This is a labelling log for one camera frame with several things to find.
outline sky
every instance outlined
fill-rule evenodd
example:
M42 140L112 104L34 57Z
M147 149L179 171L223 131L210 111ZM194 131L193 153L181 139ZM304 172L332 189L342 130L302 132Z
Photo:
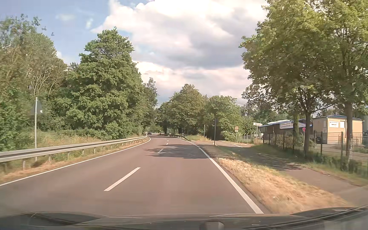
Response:
M265 0L0 0L0 17L41 19L65 63L79 62L103 29L128 36L144 82L156 81L159 103L188 83L203 95L238 98L251 84L239 48L265 19Z

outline building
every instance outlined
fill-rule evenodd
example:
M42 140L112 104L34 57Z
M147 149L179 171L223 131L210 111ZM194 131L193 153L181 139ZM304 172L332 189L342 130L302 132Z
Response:
M329 115L313 118L313 130L316 137L323 136L323 144L339 144L346 139L347 117L343 115ZM362 143L363 120L353 118L353 144Z
M299 120L299 133L303 134L303 128L306 126L305 123L302 123L302 120ZM269 139L269 135L273 136L274 134L283 134L286 132L293 131L293 121L290 120L281 120L276 122L269 122L266 125L262 125L259 127L259 131L263 133L265 139ZM312 125L310 124L310 130L305 131L306 133L313 133Z

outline blue roof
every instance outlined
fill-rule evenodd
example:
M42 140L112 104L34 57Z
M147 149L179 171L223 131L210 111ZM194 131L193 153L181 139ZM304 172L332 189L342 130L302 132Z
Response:
M340 119L346 119L347 116L333 114L333 115L323 116L323 117L318 117L318 118L340 118Z
M262 125L262 126L259 126L259 128L266 127L266 126L271 126L271 125L274 125L274 124L284 124L284 123L290 123L290 122L292 122L292 124L293 124L293 121L281 121L281 122L274 122L274 123ZM303 128L303 127L306 127L306 124L299 122L299 128Z
M270 123L270 124L266 124L266 125L259 126L259 128L261 128L261 127L266 127L266 126L271 126L271 125L273 125L273 124L283 124L283 123L289 123L289 122L292 122L292 123L293 123L293 121L281 121L281 122L274 122L274 123Z

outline windshield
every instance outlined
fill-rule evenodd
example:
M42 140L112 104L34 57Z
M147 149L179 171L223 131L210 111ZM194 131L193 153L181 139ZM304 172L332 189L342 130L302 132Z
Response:
M368 207L368 0L0 0L0 217L331 207Z

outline beige building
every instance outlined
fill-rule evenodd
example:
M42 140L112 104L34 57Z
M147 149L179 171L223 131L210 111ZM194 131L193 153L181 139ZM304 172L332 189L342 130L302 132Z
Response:
M323 132L323 144L340 144L346 142L347 119L343 115L330 115L313 118L313 130L316 137L320 137ZM363 121L360 118L353 118L353 145L362 143Z

